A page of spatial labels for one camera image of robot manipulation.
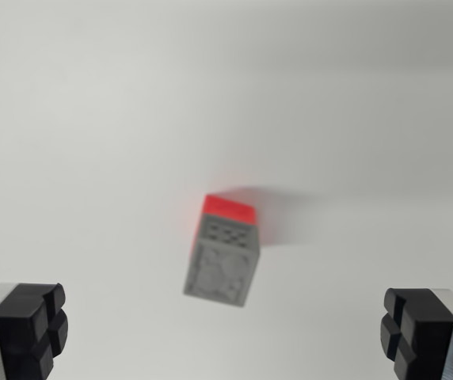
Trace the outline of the black padded gripper right finger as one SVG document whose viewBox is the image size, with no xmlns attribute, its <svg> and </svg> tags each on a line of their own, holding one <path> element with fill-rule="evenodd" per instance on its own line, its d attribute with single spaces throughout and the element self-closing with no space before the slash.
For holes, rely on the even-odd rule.
<svg viewBox="0 0 453 380">
<path fill-rule="evenodd" d="M 453 292 L 389 288 L 383 304 L 380 340 L 397 378 L 453 379 Z"/>
</svg>

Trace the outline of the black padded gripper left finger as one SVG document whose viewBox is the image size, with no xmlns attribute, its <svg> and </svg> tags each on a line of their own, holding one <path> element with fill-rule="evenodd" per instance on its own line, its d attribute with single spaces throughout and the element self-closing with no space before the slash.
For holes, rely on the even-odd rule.
<svg viewBox="0 0 453 380">
<path fill-rule="evenodd" d="M 0 283 L 0 379 L 49 377 L 68 335 L 60 283 Z"/>
</svg>

